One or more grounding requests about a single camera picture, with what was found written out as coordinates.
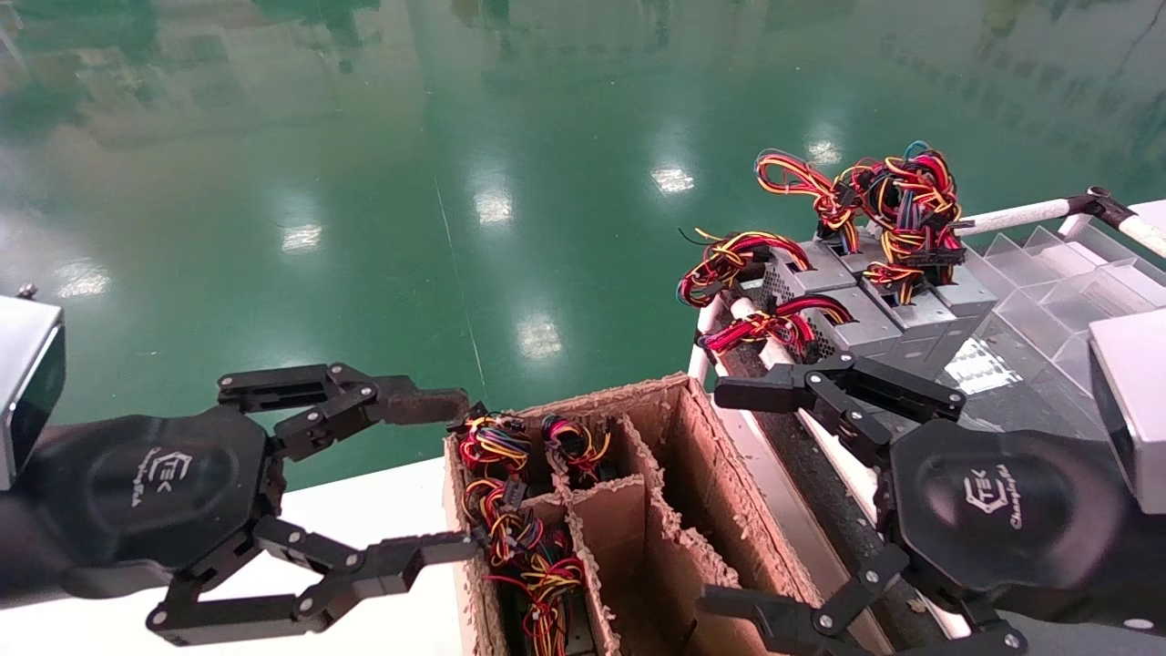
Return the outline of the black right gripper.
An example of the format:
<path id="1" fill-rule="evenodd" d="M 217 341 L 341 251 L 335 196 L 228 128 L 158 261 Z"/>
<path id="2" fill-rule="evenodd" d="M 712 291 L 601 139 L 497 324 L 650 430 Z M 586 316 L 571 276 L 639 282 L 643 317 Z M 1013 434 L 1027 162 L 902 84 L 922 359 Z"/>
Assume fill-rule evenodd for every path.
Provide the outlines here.
<path id="1" fill-rule="evenodd" d="M 703 585 L 702 613 L 752 622 L 768 653 L 870 655 L 843 636 L 895 581 L 946 611 L 991 602 L 1042 621 L 1142 614 L 1142 512 L 1112 449 L 1037 429 L 976 431 L 933 419 L 888 447 L 887 539 L 821 608 Z M 899 655 L 1026 655 L 992 608 L 965 605 L 969 635 Z"/>

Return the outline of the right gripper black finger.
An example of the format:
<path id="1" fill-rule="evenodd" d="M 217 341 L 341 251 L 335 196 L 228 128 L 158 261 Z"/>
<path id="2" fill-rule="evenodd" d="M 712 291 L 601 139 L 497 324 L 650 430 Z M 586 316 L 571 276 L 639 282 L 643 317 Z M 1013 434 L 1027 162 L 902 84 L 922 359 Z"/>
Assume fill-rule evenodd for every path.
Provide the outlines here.
<path id="1" fill-rule="evenodd" d="M 868 405 L 925 424 L 957 421 L 965 395 L 870 357 L 834 354 L 817 364 L 775 364 L 763 378 L 719 378 L 712 402 L 763 414 L 805 410 L 861 464 L 886 468 L 893 438 Z"/>

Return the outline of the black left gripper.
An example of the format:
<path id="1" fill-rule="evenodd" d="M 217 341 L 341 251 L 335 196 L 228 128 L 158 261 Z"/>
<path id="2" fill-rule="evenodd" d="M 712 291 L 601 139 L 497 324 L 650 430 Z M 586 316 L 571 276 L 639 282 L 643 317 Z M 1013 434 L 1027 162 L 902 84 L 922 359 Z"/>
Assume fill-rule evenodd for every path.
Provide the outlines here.
<path id="1" fill-rule="evenodd" d="M 286 489 L 279 458 L 302 461 L 378 424 L 451 424 L 469 411 L 463 389 L 316 364 L 226 374 L 218 403 L 240 412 L 47 429 L 35 447 L 35 598 L 107 600 L 169 585 L 146 619 L 167 643 L 292 639 L 477 552 L 468 532 L 357 549 L 274 517 Z M 273 428 L 273 454 L 265 428 L 243 414 L 282 410 L 296 415 Z M 201 600 L 262 552 L 319 579 L 298 594 Z"/>

